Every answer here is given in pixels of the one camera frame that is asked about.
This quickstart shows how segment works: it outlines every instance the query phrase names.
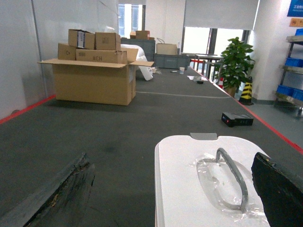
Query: green leaves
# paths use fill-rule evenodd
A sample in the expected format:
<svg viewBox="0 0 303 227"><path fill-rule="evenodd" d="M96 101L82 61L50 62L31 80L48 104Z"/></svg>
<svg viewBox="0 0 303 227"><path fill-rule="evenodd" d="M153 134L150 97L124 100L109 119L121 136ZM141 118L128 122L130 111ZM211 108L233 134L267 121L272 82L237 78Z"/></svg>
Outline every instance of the green leaves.
<svg viewBox="0 0 303 227"><path fill-rule="evenodd" d="M224 78L224 87L239 87L241 82L247 81L248 71L254 68L248 53L253 52L252 45L245 44L239 37L229 39L231 42L221 53L222 70L220 76Z"/></svg>

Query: black electronic device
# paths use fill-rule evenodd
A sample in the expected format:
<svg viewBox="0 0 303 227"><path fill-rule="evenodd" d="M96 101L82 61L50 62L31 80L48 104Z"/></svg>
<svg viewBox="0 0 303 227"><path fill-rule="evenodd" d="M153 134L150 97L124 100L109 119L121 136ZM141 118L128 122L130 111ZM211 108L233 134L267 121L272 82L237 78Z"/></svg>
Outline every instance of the black electronic device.
<svg viewBox="0 0 303 227"><path fill-rule="evenodd" d="M254 121L253 118L248 116L247 114L238 114L238 113L228 113L223 112L221 120L227 124L228 127L240 126L240 125L252 125Z"/></svg>

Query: cardboard box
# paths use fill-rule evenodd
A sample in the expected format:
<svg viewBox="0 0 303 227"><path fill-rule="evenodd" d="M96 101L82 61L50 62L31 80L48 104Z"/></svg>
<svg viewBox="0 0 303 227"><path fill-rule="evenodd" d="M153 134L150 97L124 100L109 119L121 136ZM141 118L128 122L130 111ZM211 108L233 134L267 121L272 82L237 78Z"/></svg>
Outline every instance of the cardboard box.
<svg viewBox="0 0 303 227"><path fill-rule="evenodd" d="M95 34L83 30L69 29L68 44L78 48L94 50Z"/></svg>
<svg viewBox="0 0 303 227"><path fill-rule="evenodd" d="M135 96L135 67L153 62L135 61L138 49L129 49L129 64L50 59L56 98L90 103L128 105Z"/></svg>
<svg viewBox="0 0 303 227"><path fill-rule="evenodd" d="M94 61L106 63L127 64L126 51L98 51L80 50L76 51L77 61Z"/></svg>
<svg viewBox="0 0 303 227"><path fill-rule="evenodd" d="M130 36L131 39L135 39L136 38L136 32L131 32L129 36Z"/></svg>
<svg viewBox="0 0 303 227"><path fill-rule="evenodd" d="M167 54L167 55L177 55L177 45L176 44L157 44L156 53L157 54Z"/></svg>
<svg viewBox="0 0 303 227"><path fill-rule="evenodd" d="M96 32L96 49L104 51L121 50L121 37L113 32Z"/></svg>
<svg viewBox="0 0 303 227"><path fill-rule="evenodd" d="M149 39L150 31L136 31L136 39Z"/></svg>
<svg viewBox="0 0 303 227"><path fill-rule="evenodd" d="M58 44L58 59L60 60L76 60L76 47L68 44Z"/></svg>

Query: traffic cone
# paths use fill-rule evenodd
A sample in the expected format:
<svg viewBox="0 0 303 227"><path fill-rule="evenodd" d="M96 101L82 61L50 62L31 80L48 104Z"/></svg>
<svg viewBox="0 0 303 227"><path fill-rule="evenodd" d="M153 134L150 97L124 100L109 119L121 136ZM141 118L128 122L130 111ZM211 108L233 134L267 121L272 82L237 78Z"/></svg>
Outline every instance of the traffic cone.
<svg viewBox="0 0 303 227"><path fill-rule="evenodd" d="M239 99L239 102L243 105L253 105L251 102L251 93L252 93L252 77L248 77L248 82L245 83L242 95Z"/></svg>
<svg viewBox="0 0 303 227"><path fill-rule="evenodd" d="M223 77L220 77L220 81L219 81L219 84L218 86L223 89Z"/></svg>

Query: blue plastic bin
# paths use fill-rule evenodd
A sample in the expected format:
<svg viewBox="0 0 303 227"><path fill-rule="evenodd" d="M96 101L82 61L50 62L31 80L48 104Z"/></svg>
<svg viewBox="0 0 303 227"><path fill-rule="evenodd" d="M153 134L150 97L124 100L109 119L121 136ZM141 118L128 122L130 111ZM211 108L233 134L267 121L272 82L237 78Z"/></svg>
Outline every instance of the blue plastic bin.
<svg viewBox="0 0 303 227"><path fill-rule="evenodd" d="M295 35L303 35L303 28L297 29Z"/></svg>
<svg viewBox="0 0 303 227"><path fill-rule="evenodd" d="M291 87L279 85L278 89L276 91L277 91L277 93L280 93L280 94L284 94L287 96L293 96L294 89Z"/></svg>
<svg viewBox="0 0 303 227"><path fill-rule="evenodd" d="M294 89L292 97L303 101L303 91L299 89Z"/></svg>
<svg viewBox="0 0 303 227"><path fill-rule="evenodd" d="M285 65L295 66L295 67L303 67L303 60L298 58L287 58Z"/></svg>

